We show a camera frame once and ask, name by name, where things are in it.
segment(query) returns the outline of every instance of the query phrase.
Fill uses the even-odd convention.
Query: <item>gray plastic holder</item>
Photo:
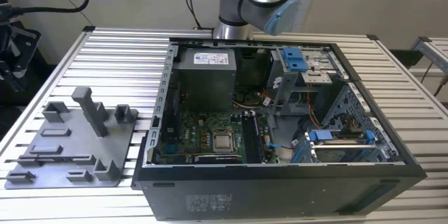
[[[91,88],[78,87],[72,98],[44,108],[46,122],[7,176],[7,189],[112,187],[120,183],[138,117],[127,104],[104,109]]]

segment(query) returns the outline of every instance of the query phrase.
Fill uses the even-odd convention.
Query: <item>aluminum extrusion table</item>
[[[142,137],[150,128],[170,37],[210,38],[211,32],[96,28],[82,33],[0,142],[0,220],[66,224],[156,222],[143,193],[130,185]],[[366,217],[215,223],[448,223],[448,111],[382,42],[367,36],[324,34],[271,37],[255,33],[255,39],[338,43],[428,178]],[[43,106],[48,101],[64,101],[70,108],[76,107],[71,99],[76,86],[90,86],[94,101],[102,101],[108,108],[127,103],[139,110],[119,187],[6,190],[4,178],[16,166],[15,159],[44,122]]]
[[[448,75],[448,38],[419,37],[414,49],[419,50]]]

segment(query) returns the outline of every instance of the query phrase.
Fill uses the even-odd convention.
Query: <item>label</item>
[[[298,146],[298,144],[299,144],[299,140],[298,139],[295,139],[292,142],[292,145],[294,145],[294,147],[296,147]]]
[[[310,60],[308,64],[311,64],[312,66],[319,66],[319,62],[316,62],[315,60]]]
[[[207,64],[207,65],[228,65],[230,57],[228,54],[210,53],[210,52],[198,52],[195,54],[195,64]]]
[[[267,97],[267,98],[264,99],[264,101],[263,101],[263,105],[264,105],[264,106],[270,106],[270,103],[271,103],[271,98]]]
[[[228,211],[231,210],[231,194],[186,195],[187,210],[190,212]]]

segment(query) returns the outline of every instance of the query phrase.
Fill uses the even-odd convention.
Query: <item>motherboard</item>
[[[160,145],[160,164],[275,162],[267,114],[183,112],[178,141]]]

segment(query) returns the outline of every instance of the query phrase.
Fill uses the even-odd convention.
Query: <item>metal rail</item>
[[[143,130],[150,128],[170,37],[210,38],[211,33],[98,28],[82,34],[0,143],[0,152],[4,150],[0,156],[0,220],[58,224],[62,221],[80,223],[86,218],[90,218],[88,223],[156,221],[142,192],[131,190],[130,185]],[[255,39],[338,43],[428,178],[366,217],[219,223],[447,223],[448,112],[383,44],[367,36],[351,35],[283,34],[271,37],[255,33]],[[64,101],[68,107],[76,107],[79,104],[71,99],[76,86],[90,86],[94,101],[102,101],[107,107],[128,103],[140,111],[119,187],[4,190],[4,177],[15,168],[15,159],[44,122],[43,106],[48,101]]]

